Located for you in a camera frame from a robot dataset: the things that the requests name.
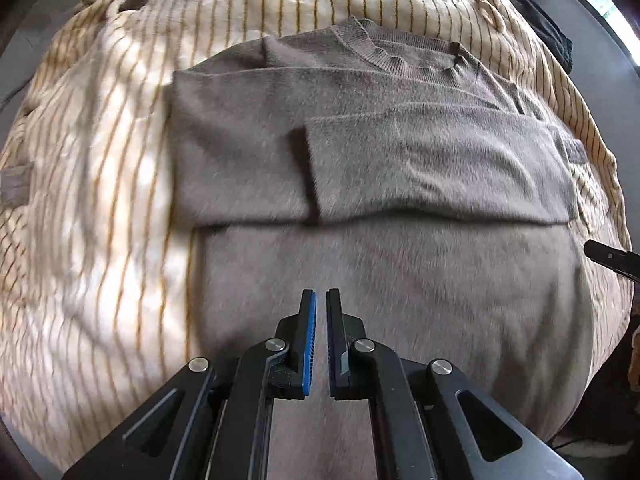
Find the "silver bolt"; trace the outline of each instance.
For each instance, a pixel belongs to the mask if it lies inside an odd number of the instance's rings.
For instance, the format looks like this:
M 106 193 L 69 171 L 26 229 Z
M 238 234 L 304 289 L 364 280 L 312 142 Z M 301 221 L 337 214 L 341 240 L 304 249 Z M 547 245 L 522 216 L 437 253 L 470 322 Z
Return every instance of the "silver bolt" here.
M 284 350 L 284 347 L 286 345 L 287 344 L 282 339 L 278 339 L 277 337 L 272 337 L 271 339 L 267 339 L 267 341 L 264 342 L 264 346 L 266 347 L 266 349 L 271 352 L 279 352 L 280 350 Z
M 371 339 L 358 339 L 353 344 L 353 347 L 358 352 L 362 352 L 364 354 L 364 353 L 367 353 L 367 352 L 373 352 L 373 350 L 376 347 L 376 345 Z
M 192 372 L 203 372 L 207 368 L 209 368 L 209 361 L 204 357 L 194 357 L 189 361 L 189 370 Z
M 438 375 L 449 375 L 453 370 L 451 363 L 449 361 L 445 361 L 444 359 L 438 359 L 437 361 L 434 361 L 431 365 L 431 368 L 433 368 L 433 371 Z

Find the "gray sweater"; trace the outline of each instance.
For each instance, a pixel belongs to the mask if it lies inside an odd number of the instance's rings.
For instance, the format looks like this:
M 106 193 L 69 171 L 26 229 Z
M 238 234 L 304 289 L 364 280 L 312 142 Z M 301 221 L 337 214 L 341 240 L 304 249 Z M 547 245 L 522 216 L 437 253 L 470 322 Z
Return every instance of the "gray sweater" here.
M 338 287 L 372 338 L 451 360 L 541 438 L 570 416 L 591 358 L 566 228 L 584 150 L 513 84 L 457 43 L 351 18 L 177 72 L 171 105 L 211 355 Z M 366 404 L 328 399 L 325 367 L 316 351 L 312 397 L 276 405 L 271 478 L 374 477 Z

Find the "striped blanket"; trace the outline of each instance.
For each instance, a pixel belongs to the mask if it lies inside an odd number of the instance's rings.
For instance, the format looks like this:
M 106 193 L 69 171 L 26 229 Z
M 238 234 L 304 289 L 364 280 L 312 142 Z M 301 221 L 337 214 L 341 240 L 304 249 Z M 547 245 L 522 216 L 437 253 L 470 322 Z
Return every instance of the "striped blanket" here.
M 165 92 L 173 70 L 233 44 L 349 15 L 459 41 L 584 143 L 590 163 L 571 167 L 578 243 L 630 249 L 616 160 L 508 0 L 120 2 L 83 0 L 56 34 L 0 157 L 33 165 L 29 204 L 0 210 L 0 409 L 63 470 L 199 353 L 196 246 L 172 215 Z M 625 331 L 632 285 L 584 268 L 593 374 Z

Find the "floor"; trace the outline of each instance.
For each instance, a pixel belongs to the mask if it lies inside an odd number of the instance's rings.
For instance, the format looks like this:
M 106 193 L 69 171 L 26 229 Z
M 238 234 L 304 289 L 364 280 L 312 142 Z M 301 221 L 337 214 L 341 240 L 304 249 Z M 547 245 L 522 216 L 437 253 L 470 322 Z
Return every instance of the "floor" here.
M 33 6 L 0 57 L 0 102 L 33 75 L 53 35 L 72 15 L 71 9 L 78 1 L 38 0 Z M 4 145 L 25 92 L 26 88 L 16 94 L 0 112 L 0 145 Z M 12 428 L 9 430 L 42 479 L 59 480 L 62 476 L 60 472 L 56 471 Z M 608 475 L 612 464 L 610 459 L 569 458 L 569 461 L 580 470 L 585 480 L 610 480 Z

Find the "bright window light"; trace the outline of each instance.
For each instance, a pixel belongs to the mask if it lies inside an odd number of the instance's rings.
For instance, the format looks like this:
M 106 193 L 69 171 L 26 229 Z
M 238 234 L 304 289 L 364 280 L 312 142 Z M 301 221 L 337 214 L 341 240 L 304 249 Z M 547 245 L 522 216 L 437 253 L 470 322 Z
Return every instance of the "bright window light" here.
M 636 65 L 640 65 L 640 40 L 631 25 L 611 0 L 587 0 L 629 49 Z

